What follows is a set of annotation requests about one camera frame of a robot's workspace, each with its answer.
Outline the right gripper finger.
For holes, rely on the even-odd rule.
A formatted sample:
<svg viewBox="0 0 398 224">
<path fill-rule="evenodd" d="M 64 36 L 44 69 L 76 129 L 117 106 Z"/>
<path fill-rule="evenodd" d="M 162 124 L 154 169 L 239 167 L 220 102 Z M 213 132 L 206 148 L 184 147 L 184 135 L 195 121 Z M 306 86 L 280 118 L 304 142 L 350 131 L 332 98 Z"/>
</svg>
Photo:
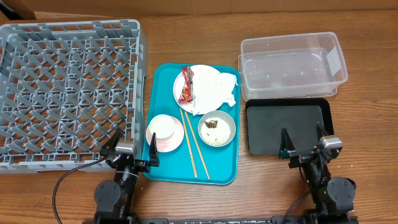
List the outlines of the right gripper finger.
<svg viewBox="0 0 398 224">
<path fill-rule="evenodd" d="M 328 136 L 327 130 L 319 122 L 316 123 L 315 127 L 316 127 L 316 131 L 317 131 L 317 138 L 318 139 L 321 139 L 324 136 Z"/>
<path fill-rule="evenodd" d="M 287 129 L 283 127 L 281 130 L 281 141 L 278 157 L 279 159 L 289 159 L 292 154 L 295 153 L 295 146 L 287 132 Z"/>
</svg>

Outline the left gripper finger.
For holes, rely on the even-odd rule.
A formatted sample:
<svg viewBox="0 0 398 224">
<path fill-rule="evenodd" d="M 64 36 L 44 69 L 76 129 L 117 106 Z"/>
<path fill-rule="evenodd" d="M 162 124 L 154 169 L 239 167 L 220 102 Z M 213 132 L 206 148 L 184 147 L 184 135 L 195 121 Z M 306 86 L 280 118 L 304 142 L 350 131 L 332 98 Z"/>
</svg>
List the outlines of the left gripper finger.
<svg viewBox="0 0 398 224">
<path fill-rule="evenodd" d="M 121 129 L 117 129 L 113 136 L 101 147 L 99 154 L 101 156 L 108 156 L 111 151 L 114 151 L 117 143 L 122 137 Z"/>
<path fill-rule="evenodd" d="M 159 166 L 159 155 L 156 145 L 156 133 L 153 133 L 149 148 L 149 165 L 152 167 Z"/>
</svg>

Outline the pink bowl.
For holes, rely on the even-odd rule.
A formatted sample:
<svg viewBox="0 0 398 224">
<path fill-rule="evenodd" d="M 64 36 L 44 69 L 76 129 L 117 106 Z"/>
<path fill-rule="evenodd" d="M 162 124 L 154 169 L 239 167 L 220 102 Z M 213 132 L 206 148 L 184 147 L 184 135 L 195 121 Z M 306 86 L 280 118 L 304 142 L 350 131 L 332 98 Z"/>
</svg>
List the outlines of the pink bowl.
<svg viewBox="0 0 398 224">
<path fill-rule="evenodd" d="M 179 147 L 184 139 L 184 130 L 182 123 L 175 117 L 171 116 L 175 122 L 175 132 L 168 139 L 156 139 L 157 151 L 158 152 L 171 152 Z M 152 135 L 149 131 L 149 126 L 146 130 L 146 141 L 150 144 Z"/>
</svg>

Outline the white cup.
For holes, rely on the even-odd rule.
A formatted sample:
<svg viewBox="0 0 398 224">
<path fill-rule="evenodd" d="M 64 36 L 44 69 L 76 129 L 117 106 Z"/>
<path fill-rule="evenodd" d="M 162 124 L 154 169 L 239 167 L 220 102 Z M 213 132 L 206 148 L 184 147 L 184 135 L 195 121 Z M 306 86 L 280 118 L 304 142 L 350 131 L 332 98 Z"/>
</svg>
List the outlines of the white cup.
<svg viewBox="0 0 398 224">
<path fill-rule="evenodd" d="M 156 138 L 168 139 L 175 132 L 175 122 L 171 116 L 159 114 L 150 121 L 149 131 L 151 134 L 155 134 Z"/>
</svg>

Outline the brown food scrap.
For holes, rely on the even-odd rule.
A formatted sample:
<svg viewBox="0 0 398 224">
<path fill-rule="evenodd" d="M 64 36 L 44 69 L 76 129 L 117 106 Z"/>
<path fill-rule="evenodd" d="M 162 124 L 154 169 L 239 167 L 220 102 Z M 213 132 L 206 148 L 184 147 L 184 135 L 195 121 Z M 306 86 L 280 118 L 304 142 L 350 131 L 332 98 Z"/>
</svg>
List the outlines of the brown food scrap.
<svg viewBox="0 0 398 224">
<path fill-rule="evenodd" d="M 209 121 L 205 121 L 205 125 L 207 128 L 216 128 L 218 124 L 218 120 L 210 119 Z"/>
</svg>

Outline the white rice pile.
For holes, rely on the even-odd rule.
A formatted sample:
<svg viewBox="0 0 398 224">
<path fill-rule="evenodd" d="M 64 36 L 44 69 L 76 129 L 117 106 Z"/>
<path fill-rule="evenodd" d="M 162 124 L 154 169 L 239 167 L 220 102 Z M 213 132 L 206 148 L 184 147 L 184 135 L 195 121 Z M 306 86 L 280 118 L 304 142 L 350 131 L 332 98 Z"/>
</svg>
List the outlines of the white rice pile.
<svg viewBox="0 0 398 224">
<path fill-rule="evenodd" d="M 205 121 L 209 121 L 210 119 L 218 120 L 218 124 L 216 128 L 207 128 L 205 125 Z M 204 121 L 204 124 L 201 126 L 200 134 L 202 139 L 211 146 L 222 146 L 224 145 L 231 134 L 231 130 L 227 122 L 220 118 L 208 118 Z"/>
</svg>

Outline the grey bowl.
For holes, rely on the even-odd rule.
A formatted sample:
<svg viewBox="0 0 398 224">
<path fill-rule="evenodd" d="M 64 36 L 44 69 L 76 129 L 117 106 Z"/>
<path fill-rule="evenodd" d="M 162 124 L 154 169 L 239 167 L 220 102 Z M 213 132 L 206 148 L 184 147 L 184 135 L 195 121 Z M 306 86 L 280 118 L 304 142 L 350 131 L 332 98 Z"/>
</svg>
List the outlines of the grey bowl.
<svg viewBox="0 0 398 224">
<path fill-rule="evenodd" d="M 223 146 L 226 146 L 227 144 L 229 144 L 233 140 L 233 138 L 234 138 L 234 136 L 236 134 L 236 124 L 235 124 L 233 118 L 228 113 L 226 113 L 224 111 L 220 111 L 220 110 L 210 111 L 210 112 L 204 114 L 201 117 L 201 119 L 199 121 L 199 124 L 198 124 L 198 133 L 199 133 L 199 136 L 200 136 L 200 138 L 201 138 L 201 140 L 203 142 L 204 142 L 204 140 L 202 139 L 202 136 L 200 134 L 200 129 L 201 129 L 201 126 L 204 124 L 204 121 L 206 119 L 208 119 L 208 118 L 220 118 L 220 119 L 225 120 L 227 122 L 227 124 L 229 125 L 229 128 L 231 130 L 231 134 L 229 136 L 229 139 L 224 145 L 222 145 L 222 146 L 212 146 L 212 147 L 223 147 Z"/>
</svg>

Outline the red snack wrapper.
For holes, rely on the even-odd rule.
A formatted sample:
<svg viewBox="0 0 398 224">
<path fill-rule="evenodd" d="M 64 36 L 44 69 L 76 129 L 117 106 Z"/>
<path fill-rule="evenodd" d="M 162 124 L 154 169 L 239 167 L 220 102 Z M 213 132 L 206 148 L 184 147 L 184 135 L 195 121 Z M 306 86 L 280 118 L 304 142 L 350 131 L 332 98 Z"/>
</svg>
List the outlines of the red snack wrapper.
<svg viewBox="0 0 398 224">
<path fill-rule="evenodd" d="M 182 92 L 179 96 L 178 102 L 181 104 L 188 104 L 194 100 L 193 95 L 193 76 L 191 67 L 182 68 L 182 73 L 184 77 L 184 85 Z"/>
</svg>

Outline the white napkin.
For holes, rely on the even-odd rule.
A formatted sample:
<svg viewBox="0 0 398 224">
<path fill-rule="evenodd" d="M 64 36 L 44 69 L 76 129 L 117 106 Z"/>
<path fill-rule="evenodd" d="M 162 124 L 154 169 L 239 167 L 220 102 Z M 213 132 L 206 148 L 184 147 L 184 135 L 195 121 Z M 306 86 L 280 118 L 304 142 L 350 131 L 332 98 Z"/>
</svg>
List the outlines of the white napkin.
<svg viewBox="0 0 398 224">
<path fill-rule="evenodd" d="M 233 90 L 237 85 L 237 77 L 231 73 L 200 74 L 193 77 L 192 114 L 206 114 L 217 110 L 223 103 L 234 106 L 236 100 Z"/>
</svg>

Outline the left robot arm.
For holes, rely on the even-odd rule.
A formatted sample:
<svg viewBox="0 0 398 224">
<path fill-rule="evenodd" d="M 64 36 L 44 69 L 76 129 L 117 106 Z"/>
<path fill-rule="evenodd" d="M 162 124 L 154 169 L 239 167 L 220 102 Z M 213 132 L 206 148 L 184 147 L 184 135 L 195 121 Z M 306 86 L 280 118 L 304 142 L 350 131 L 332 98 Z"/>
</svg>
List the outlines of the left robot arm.
<svg viewBox="0 0 398 224">
<path fill-rule="evenodd" d="M 155 134 L 150 141 L 147 161 L 138 159 L 136 143 L 122 141 L 122 136 L 121 130 L 117 130 L 100 150 L 100 155 L 115 174 L 112 180 L 100 183 L 94 192 L 95 223 L 137 223 L 138 218 L 131 213 L 131 205 L 139 174 L 149 173 L 152 167 L 159 166 Z"/>
</svg>

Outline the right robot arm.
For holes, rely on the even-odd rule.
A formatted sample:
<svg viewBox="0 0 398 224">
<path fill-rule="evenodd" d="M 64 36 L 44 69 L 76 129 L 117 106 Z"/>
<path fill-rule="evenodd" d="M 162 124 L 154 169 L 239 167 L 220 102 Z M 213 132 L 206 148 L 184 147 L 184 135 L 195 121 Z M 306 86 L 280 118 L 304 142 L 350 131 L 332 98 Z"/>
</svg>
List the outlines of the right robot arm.
<svg viewBox="0 0 398 224">
<path fill-rule="evenodd" d="M 299 153 L 286 128 L 281 130 L 280 159 L 288 159 L 291 169 L 298 168 L 301 178 L 307 183 L 308 192 L 298 198 L 286 211 L 282 223 L 357 223 L 351 217 L 354 210 L 356 183 L 345 177 L 332 177 L 327 164 L 338 157 L 343 143 L 338 136 L 330 135 L 320 124 L 316 124 L 318 144 L 307 153 Z M 300 202 L 311 196 L 314 208 L 307 209 L 301 217 L 290 213 Z"/>
</svg>

